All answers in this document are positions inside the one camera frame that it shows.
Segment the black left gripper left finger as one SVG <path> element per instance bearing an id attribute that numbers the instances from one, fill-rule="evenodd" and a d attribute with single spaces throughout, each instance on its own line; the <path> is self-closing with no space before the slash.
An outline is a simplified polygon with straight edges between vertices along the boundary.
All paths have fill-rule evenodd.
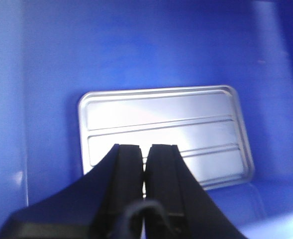
<path id="1" fill-rule="evenodd" d="M 0 239 L 107 239 L 124 209 L 143 199 L 142 187 L 139 146 L 115 144 L 79 180 L 12 213 Z"/>

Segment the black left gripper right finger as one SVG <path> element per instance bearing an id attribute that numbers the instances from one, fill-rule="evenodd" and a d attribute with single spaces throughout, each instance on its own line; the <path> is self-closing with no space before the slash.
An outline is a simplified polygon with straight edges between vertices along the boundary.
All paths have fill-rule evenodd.
<path id="1" fill-rule="evenodd" d="M 146 219 L 149 239 L 243 239 L 186 166 L 176 145 L 154 144 L 146 163 L 146 198 L 161 204 L 172 232 Z"/>

